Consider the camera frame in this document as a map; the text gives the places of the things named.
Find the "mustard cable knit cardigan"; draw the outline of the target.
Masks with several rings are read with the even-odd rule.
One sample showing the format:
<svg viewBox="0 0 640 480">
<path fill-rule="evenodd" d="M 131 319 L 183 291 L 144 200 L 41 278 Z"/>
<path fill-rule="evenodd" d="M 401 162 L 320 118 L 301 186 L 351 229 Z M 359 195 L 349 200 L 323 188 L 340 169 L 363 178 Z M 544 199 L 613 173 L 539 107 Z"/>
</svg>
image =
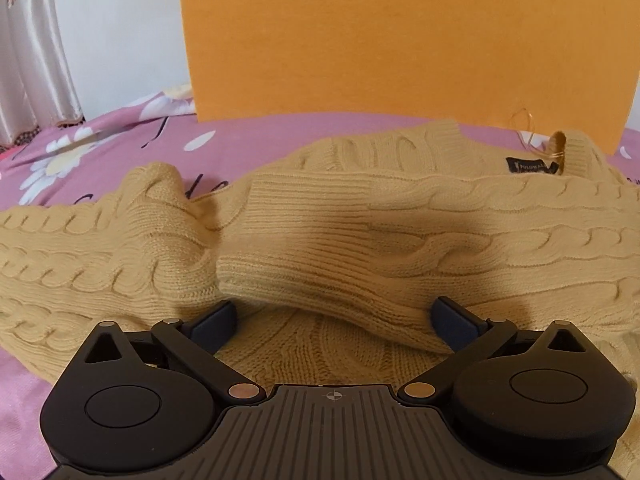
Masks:
<svg viewBox="0 0 640 480">
<path fill-rule="evenodd" d="M 440 362 L 447 296 L 540 330 L 575 323 L 639 370 L 639 189 L 583 133 L 553 174 L 452 122 L 322 139 L 190 198 L 153 162 L 93 203 L 1 215 L 1 344 L 55 382 L 103 320 L 146 330 L 219 301 L 240 329 L 221 359 L 264 387 L 389 382 Z"/>
</svg>

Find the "beige patterned curtain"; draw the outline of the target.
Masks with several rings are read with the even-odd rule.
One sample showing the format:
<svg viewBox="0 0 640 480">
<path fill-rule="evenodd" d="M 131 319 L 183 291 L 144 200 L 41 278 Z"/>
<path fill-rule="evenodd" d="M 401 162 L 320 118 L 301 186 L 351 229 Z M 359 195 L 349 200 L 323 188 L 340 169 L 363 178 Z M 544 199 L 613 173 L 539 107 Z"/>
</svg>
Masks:
<svg viewBox="0 0 640 480">
<path fill-rule="evenodd" d="M 1 0 L 1 144 L 83 119 L 55 0 Z"/>
</svg>

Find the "orange board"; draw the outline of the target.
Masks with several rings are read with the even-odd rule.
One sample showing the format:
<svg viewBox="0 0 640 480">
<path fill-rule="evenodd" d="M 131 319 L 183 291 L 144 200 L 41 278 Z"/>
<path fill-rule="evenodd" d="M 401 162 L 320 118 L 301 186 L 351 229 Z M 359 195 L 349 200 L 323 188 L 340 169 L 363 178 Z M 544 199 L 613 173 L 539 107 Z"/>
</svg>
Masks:
<svg viewBox="0 0 640 480">
<path fill-rule="evenodd" d="M 452 118 L 620 143 L 639 0 L 180 0 L 203 120 Z"/>
</svg>

